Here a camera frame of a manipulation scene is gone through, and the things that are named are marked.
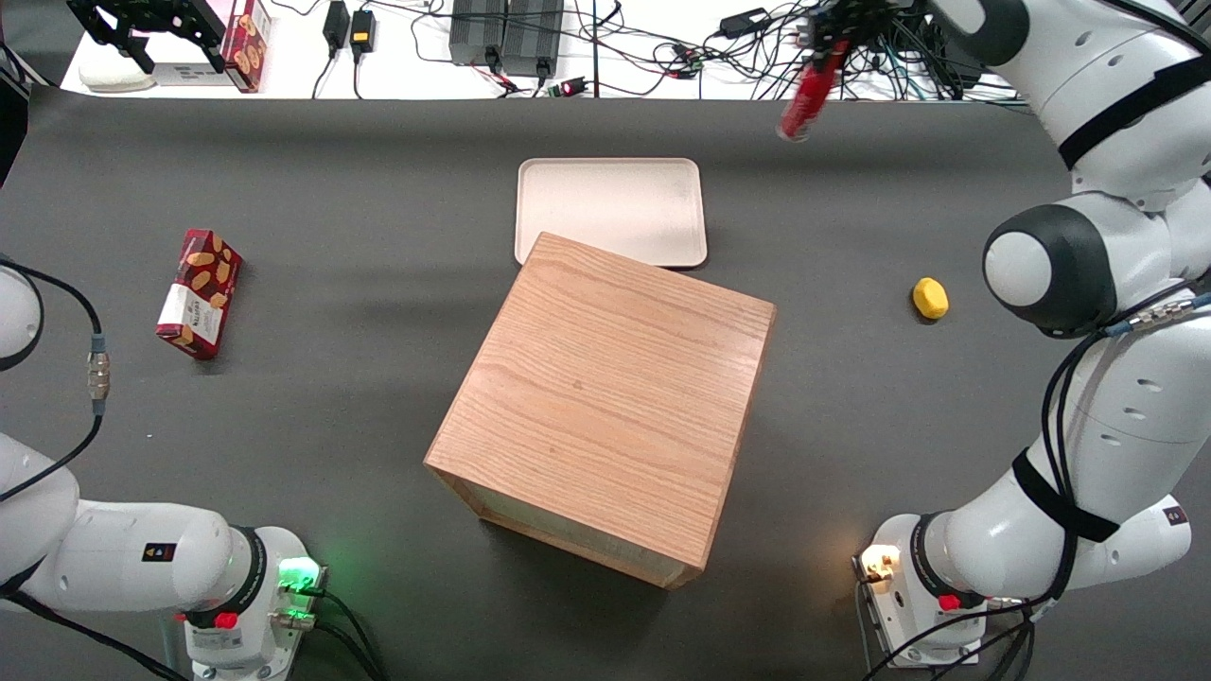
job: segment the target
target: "white table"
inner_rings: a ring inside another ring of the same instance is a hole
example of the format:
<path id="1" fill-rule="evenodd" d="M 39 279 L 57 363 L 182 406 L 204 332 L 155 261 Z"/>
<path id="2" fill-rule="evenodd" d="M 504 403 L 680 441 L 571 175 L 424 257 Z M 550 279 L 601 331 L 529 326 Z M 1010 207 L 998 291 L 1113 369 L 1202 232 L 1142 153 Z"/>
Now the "white table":
<path id="1" fill-rule="evenodd" d="M 266 57 L 266 71 L 263 75 L 260 92 L 256 95 L 243 95 L 235 86 L 225 81 L 224 75 L 216 74 L 219 85 L 157 85 L 150 90 L 130 93 L 107 93 L 103 97 L 143 97 L 143 98 L 271 98 L 271 99 L 298 99 L 311 97 L 316 78 L 323 70 L 328 61 L 327 45 L 321 36 L 325 16 L 327 13 L 327 0 L 318 0 L 315 8 L 308 16 L 298 16 L 280 5 L 271 5 L 266 1 L 266 8 L 272 17 L 272 30 L 270 35 L 270 50 Z M 311 7 L 312 0 L 277 0 L 306 11 Z M 388 0 L 391 4 L 404 5 L 406 0 Z M 585 16 L 572 13 L 579 2 Z M 421 17 L 424 6 L 412 2 L 415 7 L 402 8 L 386 6 L 380 2 L 367 2 L 367 8 L 372 10 L 378 19 L 378 35 L 375 51 L 362 58 L 358 74 L 358 91 L 366 99 L 483 99 L 500 96 L 504 90 L 492 82 L 486 76 L 477 74 L 475 69 L 449 63 L 426 62 L 418 57 L 430 59 L 449 59 L 447 47 L 449 39 L 448 18 Z M 361 5 L 349 2 L 352 12 Z M 436 13 L 449 13 L 452 2 L 447 1 L 444 7 L 435 5 Z M 598 0 L 597 13 L 606 17 L 613 10 L 613 0 Z M 718 22 L 723 17 L 752 10 L 753 0 L 630 0 L 622 4 L 622 15 L 626 25 L 630 28 L 644 29 L 653 33 L 665 34 L 684 39 L 693 44 L 701 44 L 706 36 L 718 29 Z M 563 28 L 566 32 L 575 34 L 581 27 L 581 21 L 590 22 L 587 13 L 592 8 L 592 0 L 567 0 Z M 413 22 L 415 22 L 415 39 L 413 39 Z M 790 27 L 785 35 L 790 34 Z M 618 47 L 637 56 L 649 56 L 653 48 L 662 42 L 660 39 L 635 35 L 607 35 L 603 30 L 601 41 L 606 45 Z M 730 41 L 714 39 L 710 42 L 712 47 L 725 48 Z M 767 40 L 769 50 L 776 46 L 776 36 Z M 779 55 L 779 61 L 786 62 L 793 58 L 797 50 L 792 45 L 784 45 Z M 201 51 L 193 44 L 179 38 L 156 34 L 148 42 L 148 55 L 157 63 L 156 76 L 161 78 L 170 64 L 195 63 L 202 64 Z M 117 51 L 108 45 L 97 45 L 91 38 L 85 35 L 80 41 L 71 65 L 63 78 L 62 87 L 73 92 L 97 95 L 90 91 L 81 81 L 79 69 L 81 64 L 116 64 L 125 62 Z M 648 95 L 652 98 L 662 99 L 751 99 L 756 93 L 767 90 L 775 79 L 767 79 L 754 88 L 754 81 L 737 74 L 729 65 L 718 62 L 707 62 L 699 79 L 676 80 L 664 78 L 658 74 L 641 70 L 626 62 L 619 55 L 607 48 L 599 50 L 599 78 L 603 84 L 629 90 L 632 92 L 647 92 L 660 81 L 660 86 Z M 551 84 L 584 76 L 592 80 L 593 76 L 592 44 L 589 40 L 573 35 L 564 35 L 561 44 L 559 63 L 556 76 Z M 533 88 L 536 79 L 513 79 L 522 88 Z M 925 96 L 931 96 L 935 90 L 926 75 L 916 79 Z M 771 98 L 782 87 L 775 87 L 767 95 Z M 988 91 L 989 96 L 1003 96 L 995 90 Z M 856 95 L 862 98 L 890 99 L 894 96 L 890 79 L 880 78 L 877 74 L 866 75 L 851 84 L 850 96 Z M 527 97 L 529 92 L 513 95 L 512 97 Z M 633 97 L 610 87 L 601 88 L 602 97 Z M 354 93 L 354 61 L 352 53 L 346 47 L 338 53 L 337 61 L 328 70 L 321 82 L 318 98 L 321 99 L 352 99 Z"/>

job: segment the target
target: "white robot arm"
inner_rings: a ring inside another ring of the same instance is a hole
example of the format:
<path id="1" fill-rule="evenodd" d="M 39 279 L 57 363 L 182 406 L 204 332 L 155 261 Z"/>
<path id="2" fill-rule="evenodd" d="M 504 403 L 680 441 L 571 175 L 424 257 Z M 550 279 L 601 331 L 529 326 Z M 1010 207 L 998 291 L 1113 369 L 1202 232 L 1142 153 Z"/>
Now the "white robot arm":
<path id="1" fill-rule="evenodd" d="M 959 509 L 888 520 L 855 559 L 880 668 L 974 663 L 988 600 L 1037 619 L 1066 588 L 1180 559 L 1190 526 L 1170 492 L 1211 435 L 1211 315 L 1190 290 L 1211 267 L 1211 47 L 1165 0 L 931 8 L 1023 95 L 1072 174 L 1071 199 L 993 231 L 988 287 L 1085 340 L 1004 476 Z"/>
<path id="2" fill-rule="evenodd" d="M 0 257 L 0 371 L 25 359 L 41 333 L 41 298 L 27 271 Z M 93 350 L 91 383 L 102 389 L 91 435 L 108 390 L 96 338 Z M 286 586 L 322 579 L 298 537 L 177 504 L 82 500 L 67 468 L 42 473 L 54 465 L 0 434 L 0 610 L 171 608 L 184 623 L 195 677 L 286 677 L 312 606 Z"/>

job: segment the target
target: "black table surface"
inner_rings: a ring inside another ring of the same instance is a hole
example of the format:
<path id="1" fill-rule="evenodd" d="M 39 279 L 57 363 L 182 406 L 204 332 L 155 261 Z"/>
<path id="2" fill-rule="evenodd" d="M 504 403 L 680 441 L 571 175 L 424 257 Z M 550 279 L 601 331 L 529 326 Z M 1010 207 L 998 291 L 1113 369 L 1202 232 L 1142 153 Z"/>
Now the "black table surface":
<path id="1" fill-rule="evenodd" d="M 1067 177 L 1031 116 L 992 105 L 833 105 L 804 144 L 774 136 L 779 113 L 39 92 L 0 250 L 82 288 L 107 325 L 115 387 L 71 467 L 84 497 L 295 531 L 395 679 L 860 679 L 849 556 L 893 514 L 980 493 L 1037 434 L 1067 344 L 995 304 L 980 256 Z M 696 161 L 710 259 L 687 274 L 779 305 L 710 565 L 675 593 L 478 522 L 421 465 L 517 273 L 518 165 L 596 155 Z M 154 336 L 194 227 L 248 262 L 211 364 Z M 922 276 L 949 292 L 939 324 L 909 307 Z M 87 327 L 45 297 L 38 353 L 0 376 L 0 429 L 58 456 L 87 427 Z M 1195 527 L 1209 482 L 1200 459 L 1176 491 Z M 1029 679 L 1205 679 L 1209 573 L 1195 539 L 1165 571 L 1069 594 Z M 80 616 L 153 653 L 162 618 Z M 10 613 L 0 676 L 149 677 Z M 314 635 L 293 679 L 356 676 Z"/>

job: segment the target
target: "red cookie box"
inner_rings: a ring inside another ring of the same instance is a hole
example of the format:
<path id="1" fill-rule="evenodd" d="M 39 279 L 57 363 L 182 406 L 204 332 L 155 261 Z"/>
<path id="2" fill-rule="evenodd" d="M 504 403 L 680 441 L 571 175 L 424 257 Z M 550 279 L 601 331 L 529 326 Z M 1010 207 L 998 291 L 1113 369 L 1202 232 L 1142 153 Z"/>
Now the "red cookie box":
<path id="1" fill-rule="evenodd" d="M 228 78 L 240 92 L 260 90 L 269 51 L 269 13 L 260 0 L 235 0 L 226 35 L 223 38 L 223 63 Z"/>
<path id="2" fill-rule="evenodd" d="M 195 360 L 214 359 L 243 258 L 208 229 L 190 229 L 155 334 Z"/>

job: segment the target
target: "wooden box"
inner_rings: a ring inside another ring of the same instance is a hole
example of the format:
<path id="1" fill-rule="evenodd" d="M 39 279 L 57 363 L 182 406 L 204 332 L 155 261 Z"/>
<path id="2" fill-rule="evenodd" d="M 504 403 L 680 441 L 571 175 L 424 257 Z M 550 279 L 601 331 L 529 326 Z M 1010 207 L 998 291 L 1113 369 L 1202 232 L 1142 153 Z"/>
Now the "wooden box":
<path id="1" fill-rule="evenodd" d="M 706 567 L 774 313 L 544 234 L 425 465 L 484 520 L 677 588 Z"/>

